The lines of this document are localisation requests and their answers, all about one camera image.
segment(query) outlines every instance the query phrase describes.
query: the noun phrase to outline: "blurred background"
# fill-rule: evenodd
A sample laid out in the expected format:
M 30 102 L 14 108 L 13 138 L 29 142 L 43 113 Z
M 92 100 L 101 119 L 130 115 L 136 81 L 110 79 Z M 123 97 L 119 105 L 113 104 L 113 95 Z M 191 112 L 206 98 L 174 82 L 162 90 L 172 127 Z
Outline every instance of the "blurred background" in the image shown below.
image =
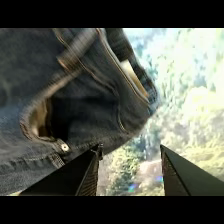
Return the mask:
M 163 196 L 160 144 L 224 181 L 224 29 L 124 29 L 161 107 L 100 163 L 97 195 Z

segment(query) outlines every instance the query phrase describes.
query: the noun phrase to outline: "metal rivet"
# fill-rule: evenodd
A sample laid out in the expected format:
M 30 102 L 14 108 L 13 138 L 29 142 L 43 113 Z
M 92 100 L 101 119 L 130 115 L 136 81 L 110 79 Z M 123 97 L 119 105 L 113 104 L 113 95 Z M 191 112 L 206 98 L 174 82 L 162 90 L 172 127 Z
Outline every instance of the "metal rivet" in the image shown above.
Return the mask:
M 61 149 L 64 151 L 64 152 L 67 152 L 69 150 L 69 147 L 67 144 L 62 144 L 61 145 Z

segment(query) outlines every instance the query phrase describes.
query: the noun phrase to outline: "blue denim jeans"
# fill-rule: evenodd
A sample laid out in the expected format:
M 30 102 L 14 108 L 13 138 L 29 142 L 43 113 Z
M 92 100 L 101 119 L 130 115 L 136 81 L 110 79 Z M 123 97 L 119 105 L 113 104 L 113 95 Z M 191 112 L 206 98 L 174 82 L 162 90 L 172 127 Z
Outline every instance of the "blue denim jeans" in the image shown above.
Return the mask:
M 122 69 L 129 60 L 145 97 Z M 0 30 L 0 195 L 24 190 L 96 144 L 110 153 L 137 135 L 158 92 L 122 29 Z M 50 102 L 51 135 L 31 117 Z

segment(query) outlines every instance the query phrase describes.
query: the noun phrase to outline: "forest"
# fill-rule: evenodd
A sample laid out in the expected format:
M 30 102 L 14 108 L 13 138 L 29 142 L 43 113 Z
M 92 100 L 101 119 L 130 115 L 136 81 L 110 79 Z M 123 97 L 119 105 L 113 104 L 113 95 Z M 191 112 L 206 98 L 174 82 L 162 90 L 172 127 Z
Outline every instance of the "forest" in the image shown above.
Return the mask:
M 224 181 L 224 29 L 124 29 L 161 105 L 141 134 L 104 158 L 98 195 L 164 195 L 160 144 Z

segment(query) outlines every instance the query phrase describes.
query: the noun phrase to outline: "dark blue denim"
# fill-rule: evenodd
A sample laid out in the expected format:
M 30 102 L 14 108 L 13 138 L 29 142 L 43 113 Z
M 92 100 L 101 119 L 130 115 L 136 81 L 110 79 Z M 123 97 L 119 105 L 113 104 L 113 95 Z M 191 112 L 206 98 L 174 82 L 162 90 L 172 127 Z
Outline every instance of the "dark blue denim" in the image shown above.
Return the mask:
M 96 144 L 104 154 L 115 150 L 158 107 L 158 92 L 121 29 L 0 29 L 0 64 L 0 195 L 26 189 Z M 30 118 L 46 100 L 52 136 L 38 137 Z

